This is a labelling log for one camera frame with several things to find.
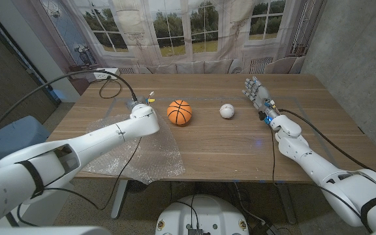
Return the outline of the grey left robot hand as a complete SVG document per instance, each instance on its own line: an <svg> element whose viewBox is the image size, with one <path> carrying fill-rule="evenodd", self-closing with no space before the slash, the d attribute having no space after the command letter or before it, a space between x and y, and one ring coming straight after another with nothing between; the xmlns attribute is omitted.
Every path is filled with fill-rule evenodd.
<svg viewBox="0 0 376 235"><path fill-rule="evenodd" d="M130 111L132 111L133 108L136 107L139 104L148 105L149 99L145 99L144 97L142 97L140 100L134 101L133 99L130 99L125 103L127 109L130 110Z"/></svg>

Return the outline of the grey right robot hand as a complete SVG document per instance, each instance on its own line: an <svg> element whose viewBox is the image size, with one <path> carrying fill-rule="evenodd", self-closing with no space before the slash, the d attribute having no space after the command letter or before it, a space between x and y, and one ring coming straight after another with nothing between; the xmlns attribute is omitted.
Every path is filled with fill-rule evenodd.
<svg viewBox="0 0 376 235"><path fill-rule="evenodd" d="M252 79L245 80L245 90L242 93L253 103L253 106L258 110L258 117L267 125L279 116L279 112L275 106L274 100L271 98L266 87L257 79L256 76Z"/></svg>

